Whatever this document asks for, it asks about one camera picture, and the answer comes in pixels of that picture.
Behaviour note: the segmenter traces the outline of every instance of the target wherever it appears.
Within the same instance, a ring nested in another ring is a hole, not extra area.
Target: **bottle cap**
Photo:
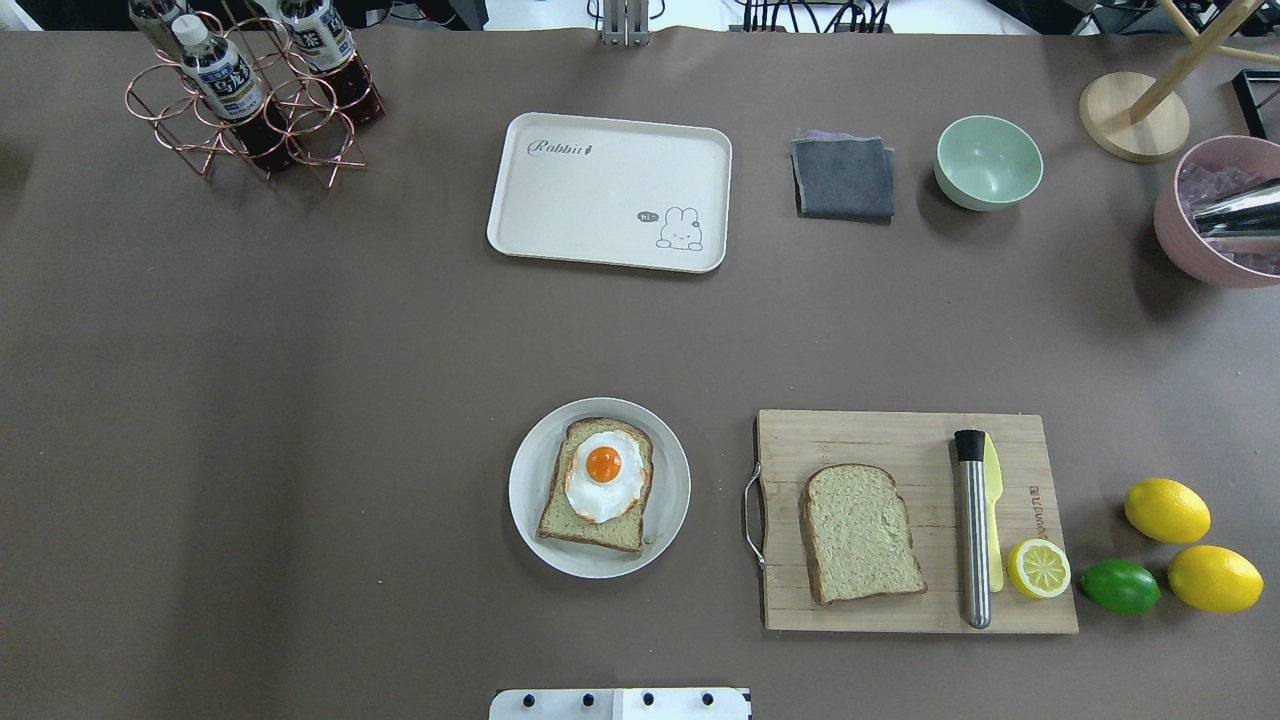
[[[197,18],[196,15],[178,15],[173,19],[169,26],[173,29],[173,36],[182,42],[184,47],[191,47],[192,45],[200,45],[209,38],[209,28],[205,27],[205,20]]]

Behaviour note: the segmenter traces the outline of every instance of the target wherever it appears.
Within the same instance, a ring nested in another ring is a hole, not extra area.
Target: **bottle label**
[[[284,19],[302,58],[316,72],[332,70],[356,54],[351,31],[332,4],[325,3],[320,10],[305,18]]]
[[[242,120],[262,106],[262,86],[234,45],[228,45],[227,55],[212,65],[189,74],[223,119]]]

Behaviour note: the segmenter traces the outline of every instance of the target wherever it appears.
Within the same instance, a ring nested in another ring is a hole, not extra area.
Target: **plastic bottle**
[[[182,45],[169,23],[187,12],[187,0],[129,0],[129,19],[151,45],[175,63],[182,56]]]
[[[330,0],[280,0],[280,15],[307,65],[333,86],[333,100],[352,123],[383,117],[381,99],[356,58],[356,41]]]
[[[262,79],[236,44],[210,33],[196,15],[179,15],[172,27],[183,46],[182,72],[196,82],[219,118],[236,123],[230,129],[253,164],[269,173],[292,165],[284,135],[278,129],[285,127],[284,115],[268,101]]]

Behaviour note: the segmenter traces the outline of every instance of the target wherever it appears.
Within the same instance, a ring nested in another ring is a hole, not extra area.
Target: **bowl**
[[[1011,208],[1036,191],[1044,159],[1027,131],[995,115],[969,115],[938,137],[933,177],[952,202],[969,210]]]
[[[1213,250],[1196,232],[1196,225],[1178,202],[1183,169],[1196,163],[1208,169],[1239,168],[1263,178],[1280,177],[1280,145],[1257,137],[1225,135],[1192,147],[1178,161],[1174,177],[1156,197],[1156,240],[1165,254],[1188,275],[1217,287],[1266,287],[1280,284],[1270,275],[1236,265]]]

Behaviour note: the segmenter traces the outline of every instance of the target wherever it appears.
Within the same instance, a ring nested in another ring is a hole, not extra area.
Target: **cloth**
[[[893,217],[893,149],[883,138],[809,131],[791,150],[800,215]]]

